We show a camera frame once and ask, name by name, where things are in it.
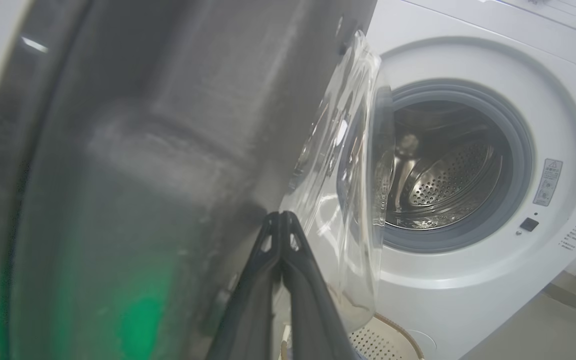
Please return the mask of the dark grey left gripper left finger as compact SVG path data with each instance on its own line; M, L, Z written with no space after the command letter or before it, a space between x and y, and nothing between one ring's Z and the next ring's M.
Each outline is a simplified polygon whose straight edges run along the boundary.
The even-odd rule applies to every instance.
M206 360L272 360L274 285L281 280L280 215L268 214Z

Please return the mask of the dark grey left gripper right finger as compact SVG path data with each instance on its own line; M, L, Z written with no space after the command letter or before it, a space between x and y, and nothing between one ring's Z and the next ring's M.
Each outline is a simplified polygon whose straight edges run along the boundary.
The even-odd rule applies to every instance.
M282 276L290 292L293 360L356 360L356 352L293 212L282 212Z

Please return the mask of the dark round washer door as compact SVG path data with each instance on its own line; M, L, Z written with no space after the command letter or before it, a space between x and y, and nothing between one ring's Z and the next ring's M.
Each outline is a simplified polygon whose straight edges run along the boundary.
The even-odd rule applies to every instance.
M369 130L335 150L318 125L370 117L377 1L24 0L0 75L0 360L207 360L274 212L286 287L282 213L305 235L307 215L282 201L317 198L325 158L370 163Z

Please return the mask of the white front-load washing machine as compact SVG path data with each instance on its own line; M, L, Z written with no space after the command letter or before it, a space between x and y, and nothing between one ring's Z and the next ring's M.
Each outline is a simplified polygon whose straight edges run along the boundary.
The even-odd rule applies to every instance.
M459 360L576 259L576 0L377 0L366 32L388 88L471 82L523 117L531 181L481 242L420 254L383 243L376 311L427 360ZM563 162L548 207L533 203L546 158ZM539 225L532 232L525 218Z

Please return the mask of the steel perforated washer drum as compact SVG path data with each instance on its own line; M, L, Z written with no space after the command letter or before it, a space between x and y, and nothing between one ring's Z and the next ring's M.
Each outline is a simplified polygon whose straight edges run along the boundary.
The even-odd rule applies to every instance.
M423 101L396 109L393 125L387 224L412 231L452 226L492 196L505 141L491 116L455 101Z

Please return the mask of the cream perforated laundry basket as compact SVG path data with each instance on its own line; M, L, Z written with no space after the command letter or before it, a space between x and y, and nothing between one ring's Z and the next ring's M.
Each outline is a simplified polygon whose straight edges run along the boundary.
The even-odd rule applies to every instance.
M356 360L426 360L412 335L381 314L349 334Z

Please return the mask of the grey warning sticker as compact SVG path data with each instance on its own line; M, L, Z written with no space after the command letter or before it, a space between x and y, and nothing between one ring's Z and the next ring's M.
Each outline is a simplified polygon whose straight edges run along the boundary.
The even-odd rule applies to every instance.
M533 204L548 207L553 200L559 178L562 174L563 162L557 159L546 158L542 173L534 196Z

